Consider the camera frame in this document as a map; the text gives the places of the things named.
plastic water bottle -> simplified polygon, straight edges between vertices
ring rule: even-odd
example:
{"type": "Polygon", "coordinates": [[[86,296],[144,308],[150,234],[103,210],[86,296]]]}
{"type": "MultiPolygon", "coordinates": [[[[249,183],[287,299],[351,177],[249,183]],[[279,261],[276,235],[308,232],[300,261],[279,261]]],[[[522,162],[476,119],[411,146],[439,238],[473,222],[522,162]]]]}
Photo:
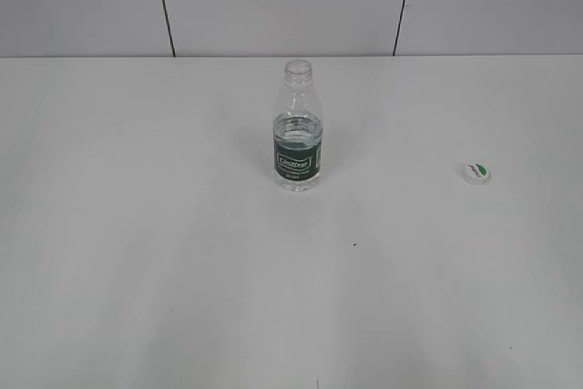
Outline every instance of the plastic water bottle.
{"type": "Polygon", "coordinates": [[[285,189],[302,191],[320,177],[322,105],[313,87],[312,65],[302,59],[286,64],[273,115],[273,178],[285,189]]]}

green label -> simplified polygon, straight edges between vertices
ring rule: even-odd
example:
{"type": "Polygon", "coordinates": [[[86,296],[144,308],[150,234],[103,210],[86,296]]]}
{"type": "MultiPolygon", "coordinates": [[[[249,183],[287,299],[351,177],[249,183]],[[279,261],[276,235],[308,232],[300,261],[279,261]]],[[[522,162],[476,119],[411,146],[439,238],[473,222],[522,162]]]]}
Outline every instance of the green label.
{"type": "Polygon", "coordinates": [[[287,149],[275,142],[275,171],[291,181],[305,181],[320,171],[322,142],[309,149],[287,149]]]}

table surface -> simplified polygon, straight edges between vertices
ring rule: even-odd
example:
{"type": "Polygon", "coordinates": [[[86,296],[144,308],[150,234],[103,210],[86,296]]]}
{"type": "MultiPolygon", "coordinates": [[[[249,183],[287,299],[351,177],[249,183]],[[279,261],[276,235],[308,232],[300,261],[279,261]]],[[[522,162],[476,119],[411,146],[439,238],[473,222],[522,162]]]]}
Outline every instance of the table surface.
{"type": "Polygon", "coordinates": [[[285,61],[0,60],[0,386],[582,387],[583,56],[285,61]]]}

